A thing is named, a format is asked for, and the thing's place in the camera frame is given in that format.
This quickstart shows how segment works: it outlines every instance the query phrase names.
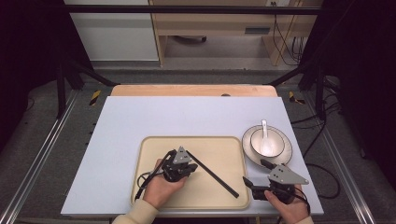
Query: gray carpet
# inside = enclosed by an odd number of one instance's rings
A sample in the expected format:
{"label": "gray carpet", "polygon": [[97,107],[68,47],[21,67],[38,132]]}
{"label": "gray carpet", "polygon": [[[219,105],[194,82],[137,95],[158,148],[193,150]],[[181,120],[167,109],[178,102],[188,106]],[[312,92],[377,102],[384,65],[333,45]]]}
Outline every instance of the gray carpet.
{"label": "gray carpet", "polygon": [[[169,72],[167,74],[166,72],[150,73],[149,71],[140,71],[138,73],[131,73],[130,71],[106,73],[106,71],[102,71],[105,77],[111,77],[111,80],[121,83],[260,84],[278,77],[281,73],[284,72],[277,71],[277,74],[263,76],[262,72],[246,71],[241,76],[241,71],[195,71],[184,74],[183,72]],[[79,92],[77,103],[18,215],[18,221],[20,223],[42,223],[43,220],[48,221],[51,218],[61,220],[62,222],[66,222],[66,220],[77,221],[75,218],[60,215],[65,200],[64,194],[73,182],[79,163],[94,131],[95,122],[99,118],[103,103],[106,96],[111,92],[111,88],[101,85],[88,77],[85,77],[85,80],[87,84],[83,91]],[[89,105],[93,93],[97,90],[101,91],[97,103],[95,105]],[[304,95],[297,91],[293,80],[278,87],[277,91],[284,99],[290,121],[304,119],[312,115],[307,104],[302,105],[296,102],[290,102],[290,91],[293,91],[296,99],[304,99]],[[21,183],[35,158],[35,154],[44,142],[55,120],[57,101],[54,82],[37,88],[31,92],[30,96],[34,99],[35,103],[31,109],[26,111],[13,138],[9,141],[0,156],[1,210],[6,208],[13,194],[16,192],[18,185]],[[335,97],[330,97],[327,105],[331,105],[332,103],[336,103]],[[314,120],[309,120],[293,125],[295,126],[294,131],[300,149],[303,152],[318,133],[318,127],[309,128],[316,124]],[[376,222],[396,223],[396,194],[394,190],[387,183],[384,176],[382,176],[374,161],[361,158],[358,151],[359,148],[351,135],[345,118],[338,113],[338,110],[328,116],[327,128],[340,153],[347,162],[347,166],[353,174]],[[336,175],[326,146],[320,138],[308,152],[305,160],[306,162],[325,167]],[[317,186],[319,195],[329,196],[336,192],[336,184],[330,175],[316,167],[308,167],[308,169]],[[343,187],[337,198],[320,200],[325,214],[314,217],[317,223],[359,223]],[[20,219],[28,217],[44,219],[34,219],[34,222],[26,222],[27,219]],[[106,218],[87,220],[108,222]],[[262,218],[262,223],[275,223],[275,221],[265,221]]]}

